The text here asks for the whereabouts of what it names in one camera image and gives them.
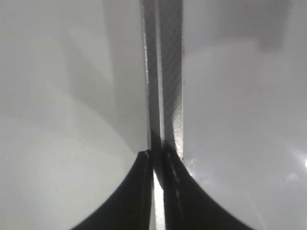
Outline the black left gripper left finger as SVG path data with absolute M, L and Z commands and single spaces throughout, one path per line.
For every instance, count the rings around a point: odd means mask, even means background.
M 115 192 L 74 230 L 148 230 L 153 192 L 153 154 L 141 151 Z

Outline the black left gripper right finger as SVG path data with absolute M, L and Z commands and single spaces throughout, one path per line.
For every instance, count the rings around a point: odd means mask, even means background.
M 162 153 L 165 222 L 168 230 L 248 230 L 190 176 L 176 150 Z

